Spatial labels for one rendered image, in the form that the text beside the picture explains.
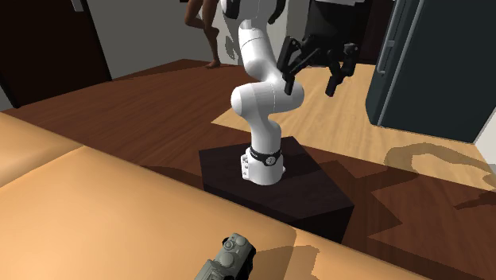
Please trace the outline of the brown human figure statue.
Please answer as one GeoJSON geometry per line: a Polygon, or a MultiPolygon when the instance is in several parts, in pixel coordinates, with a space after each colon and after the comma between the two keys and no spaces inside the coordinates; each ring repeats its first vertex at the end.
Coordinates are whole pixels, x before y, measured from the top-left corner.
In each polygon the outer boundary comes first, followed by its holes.
{"type": "Polygon", "coordinates": [[[217,68],[221,65],[217,41],[219,30],[212,25],[218,3],[219,0],[188,0],[184,15],[184,23],[202,29],[207,38],[213,60],[206,68],[217,68]]]}

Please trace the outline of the dark grey refrigerator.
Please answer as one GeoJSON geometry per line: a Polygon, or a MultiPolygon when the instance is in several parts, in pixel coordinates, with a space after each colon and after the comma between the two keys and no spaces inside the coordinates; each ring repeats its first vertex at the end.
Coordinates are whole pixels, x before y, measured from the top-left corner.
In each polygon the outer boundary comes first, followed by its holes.
{"type": "Polygon", "coordinates": [[[396,0],[370,123],[472,143],[496,108],[496,0],[396,0]]]}

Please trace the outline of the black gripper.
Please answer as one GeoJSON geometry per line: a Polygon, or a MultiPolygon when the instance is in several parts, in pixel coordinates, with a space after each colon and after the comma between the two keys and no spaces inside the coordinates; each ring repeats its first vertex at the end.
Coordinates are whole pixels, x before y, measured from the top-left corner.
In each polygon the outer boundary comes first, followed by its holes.
{"type": "Polygon", "coordinates": [[[344,78],[353,76],[358,55],[358,45],[344,44],[339,36],[306,35],[303,41],[287,36],[277,59],[277,68],[285,81],[285,94],[292,94],[295,75],[302,69],[328,66],[331,77],[325,93],[332,97],[344,78]]]}

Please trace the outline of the tan sofa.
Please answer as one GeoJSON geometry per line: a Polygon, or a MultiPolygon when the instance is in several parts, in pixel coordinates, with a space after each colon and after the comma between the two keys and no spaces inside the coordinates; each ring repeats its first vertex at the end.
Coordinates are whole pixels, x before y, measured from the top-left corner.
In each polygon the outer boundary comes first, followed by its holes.
{"type": "Polygon", "coordinates": [[[425,280],[0,113],[0,280],[194,280],[232,233],[250,280],[425,280]]]}

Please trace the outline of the dark brown door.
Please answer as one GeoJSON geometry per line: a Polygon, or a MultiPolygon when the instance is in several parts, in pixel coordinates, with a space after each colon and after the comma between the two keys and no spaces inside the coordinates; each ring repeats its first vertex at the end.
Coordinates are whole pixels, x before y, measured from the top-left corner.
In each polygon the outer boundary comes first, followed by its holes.
{"type": "Polygon", "coordinates": [[[87,0],[0,0],[0,88],[12,107],[110,80],[87,0]]]}

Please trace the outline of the dark robot stand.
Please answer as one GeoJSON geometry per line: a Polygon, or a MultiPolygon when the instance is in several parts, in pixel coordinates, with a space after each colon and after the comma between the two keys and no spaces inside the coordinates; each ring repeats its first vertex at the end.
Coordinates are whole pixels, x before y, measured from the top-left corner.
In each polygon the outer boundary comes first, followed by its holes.
{"type": "Polygon", "coordinates": [[[247,143],[201,150],[203,189],[295,228],[341,243],[355,205],[294,137],[281,140],[285,172],[274,185],[242,178],[247,143]]]}

